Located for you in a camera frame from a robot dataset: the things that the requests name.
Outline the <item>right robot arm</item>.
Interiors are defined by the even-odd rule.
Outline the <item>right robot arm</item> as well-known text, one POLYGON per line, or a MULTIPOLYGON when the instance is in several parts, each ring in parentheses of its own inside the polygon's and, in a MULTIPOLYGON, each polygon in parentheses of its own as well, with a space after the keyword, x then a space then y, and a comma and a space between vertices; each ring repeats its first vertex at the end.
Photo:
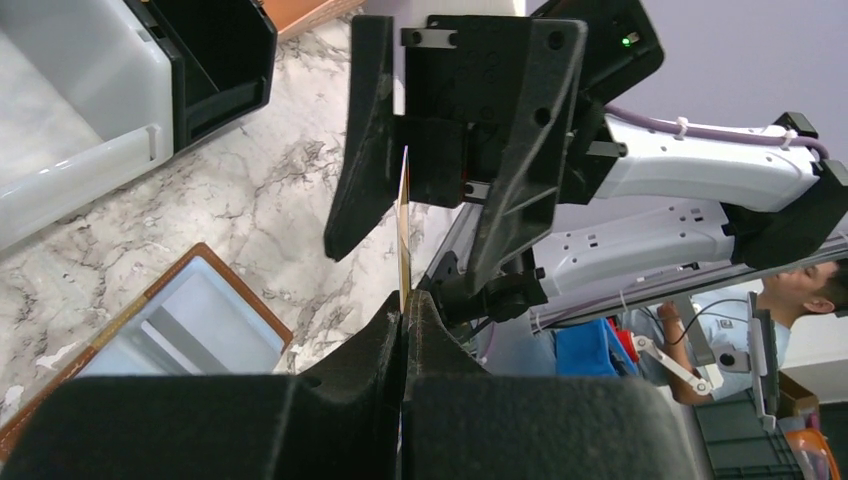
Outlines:
POLYGON ((347 256, 405 200, 482 210, 464 269, 424 286, 442 321, 503 322, 589 285, 727 261, 810 259, 847 211, 847 169, 806 119, 662 121, 614 100, 664 53, 638 1, 549 1, 527 17, 428 7, 351 23, 344 160, 324 232, 347 256))

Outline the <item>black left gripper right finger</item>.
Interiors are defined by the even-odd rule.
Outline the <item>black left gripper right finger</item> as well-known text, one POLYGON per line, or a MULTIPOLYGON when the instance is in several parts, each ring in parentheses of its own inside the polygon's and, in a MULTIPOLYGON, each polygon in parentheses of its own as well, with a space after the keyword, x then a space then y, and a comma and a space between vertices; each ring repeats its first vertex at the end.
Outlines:
POLYGON ((404 478, 697 477, 669 404, 644 380, 492 375, 426 291, 408 295, 404 321, 404 478))

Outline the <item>black right tray box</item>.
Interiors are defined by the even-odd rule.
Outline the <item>black right tray box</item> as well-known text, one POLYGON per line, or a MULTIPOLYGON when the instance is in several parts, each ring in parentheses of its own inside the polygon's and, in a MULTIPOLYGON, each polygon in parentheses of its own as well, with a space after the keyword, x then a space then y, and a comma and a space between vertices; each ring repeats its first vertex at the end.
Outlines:
POLYGON ((170 62, 174 151, 266 106, 277 30, 260 1, 128 1, 170 62))

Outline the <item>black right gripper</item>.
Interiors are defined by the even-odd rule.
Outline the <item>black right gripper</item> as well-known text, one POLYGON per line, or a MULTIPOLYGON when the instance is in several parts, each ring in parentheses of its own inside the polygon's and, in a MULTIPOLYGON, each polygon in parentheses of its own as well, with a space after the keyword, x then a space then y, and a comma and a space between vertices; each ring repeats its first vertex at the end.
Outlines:
MULTIPOLYGON (((402 36, 410 198, 480 203, 464 279, 475 295, 500 267, 552 228, 560 203, 587 204, 623 150, 604 108, 662 65, 665 53, 638 1, 547 1, 529 17, 430 15, 402 36), (576 138, 565 148, 567 132, 576 138)), ((397 196, 393 165, 394 22, 351 21, 343 164, 325 225, 339 262, 397 196)))

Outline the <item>gold card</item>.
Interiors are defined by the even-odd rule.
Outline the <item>gold card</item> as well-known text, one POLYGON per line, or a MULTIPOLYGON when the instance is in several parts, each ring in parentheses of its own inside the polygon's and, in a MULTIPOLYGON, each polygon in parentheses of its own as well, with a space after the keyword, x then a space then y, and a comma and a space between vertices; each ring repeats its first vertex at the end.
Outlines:
POLYGON ((408 147, 402 152, 401 175, 397 198, 397 245, 400 312, 404 313, 411 288, 411 255, 409 245, 409 169, 408 147))

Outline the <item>white middle tray box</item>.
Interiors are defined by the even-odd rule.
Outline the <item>white middle tray box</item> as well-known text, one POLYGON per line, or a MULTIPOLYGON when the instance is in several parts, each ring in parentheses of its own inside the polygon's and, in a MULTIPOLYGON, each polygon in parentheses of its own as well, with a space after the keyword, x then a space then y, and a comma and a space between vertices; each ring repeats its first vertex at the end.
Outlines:
POLYGON ((1 5, 1 244, 170 159, 172 66, 122 1, 1 5))

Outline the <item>brown leather card holder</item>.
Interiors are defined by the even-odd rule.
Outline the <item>brown leather card holder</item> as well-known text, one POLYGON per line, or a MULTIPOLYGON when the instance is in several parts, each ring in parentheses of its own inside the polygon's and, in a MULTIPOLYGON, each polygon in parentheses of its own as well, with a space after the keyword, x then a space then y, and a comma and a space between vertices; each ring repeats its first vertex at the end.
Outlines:
POLYGON ((1 427, 8 460, 26 424, 61 383, 85 376, 268 373, 291 330, 205 243, 192 246, 1 427))

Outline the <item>blue bin in background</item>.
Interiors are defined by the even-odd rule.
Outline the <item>blue bin in background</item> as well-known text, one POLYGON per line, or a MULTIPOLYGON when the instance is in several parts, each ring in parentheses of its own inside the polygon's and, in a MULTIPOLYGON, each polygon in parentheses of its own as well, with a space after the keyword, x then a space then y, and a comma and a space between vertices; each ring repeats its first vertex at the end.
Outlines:
POLYGON ((639 356, 629 331, 610 319, 558 330, 554 335, 559 376, 621 377, 639 373, 639 356))

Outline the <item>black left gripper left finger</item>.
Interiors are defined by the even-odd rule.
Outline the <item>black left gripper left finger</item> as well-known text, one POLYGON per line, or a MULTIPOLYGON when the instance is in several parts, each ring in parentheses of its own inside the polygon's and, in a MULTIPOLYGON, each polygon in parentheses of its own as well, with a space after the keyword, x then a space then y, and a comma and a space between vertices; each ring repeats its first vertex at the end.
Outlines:
POLYGON ((5 479, 388 479, 400 316, 297 375, 88 377, 39 406, 5 479))

